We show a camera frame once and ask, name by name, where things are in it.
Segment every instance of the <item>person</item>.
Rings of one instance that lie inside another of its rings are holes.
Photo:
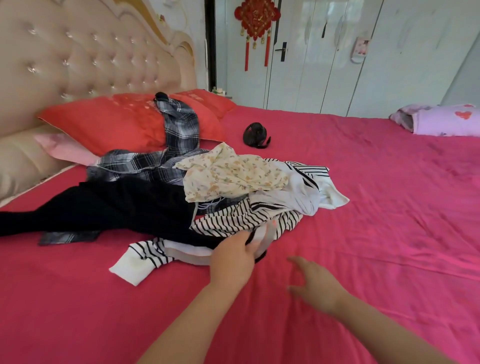
[[[210,283],[160,335],[138,364],[201,364],[215,331],[247,283],[259,242],[245,245],[247,231],[222,241],[210,261]],[[375,360],[389,364],[454,363],[433,346],[362,300],[349,294],[324,267],[300,256],[288,260],[304,275],[290,293],[341,322]]]

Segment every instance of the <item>tufted headboard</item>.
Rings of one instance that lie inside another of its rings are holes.
[[[68,166],[33,136],[49,105],[196,87],[192,40],[148,0],[0,0],[0,201]]]

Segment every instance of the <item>person's left hand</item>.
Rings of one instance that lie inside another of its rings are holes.
[[[210,257],[210,284],[237,294],[248,282],[255,266],[253,254],[260,241],[245,245],[249,231],[239,231],[222,241]]]

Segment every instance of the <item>mattress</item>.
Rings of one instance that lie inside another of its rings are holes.
[[[242,143],[261,122],[267,149]],[[273,242],[221,323],[206,363],[373,363],[339,323],[292,299],[289,255],[327,267],[352,294],[461,363],[480,361],[480,143],[412,135],[381,119],[238,107],[224,119],[239,154],[325,165],[350,202],[305,216]],[[85,178],[75,167],[2,210],[30,210]],[[174,262],[134,287],[110,273],[143,235],[37,246],[0,238],[3,363],[134,363],[209,280]]]

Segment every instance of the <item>plaid shirt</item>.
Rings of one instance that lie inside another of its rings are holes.
[[[94,166],[87,168],[87,181],[115,181],[124,175],[135,175],[147,181],[183,185],[185,170],[173,168],[184,158],[206,153],[201,149],[198,118],[187,104],[157,93],[154,100],[165,119],[167,148],[151,153],[133,153],[115,149],[105,154]],[[244,199],[220,197],[198,205],[198,215],[210,214],[235,205]],[[93,242],[101,231],[46,232],[40,245]]]

